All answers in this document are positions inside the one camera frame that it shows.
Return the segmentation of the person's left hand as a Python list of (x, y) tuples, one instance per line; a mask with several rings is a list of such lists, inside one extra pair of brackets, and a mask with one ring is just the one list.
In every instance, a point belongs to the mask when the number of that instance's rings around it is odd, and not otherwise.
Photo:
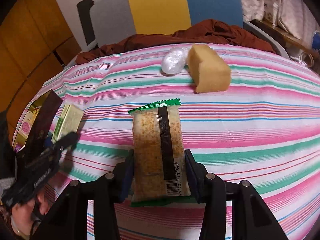
[(42, 216), (46, 215), (51, 207), (45, 196), (45, 190), (40, 190), (36, 197), (32, 198), (25, 204), (16, 204), (11, 210), (11, 227), (13, 232), (23, 239), (29, 239), (39, 222), (33, 218), (33, 211), (36, 206), (39, 207), (39, 212)]

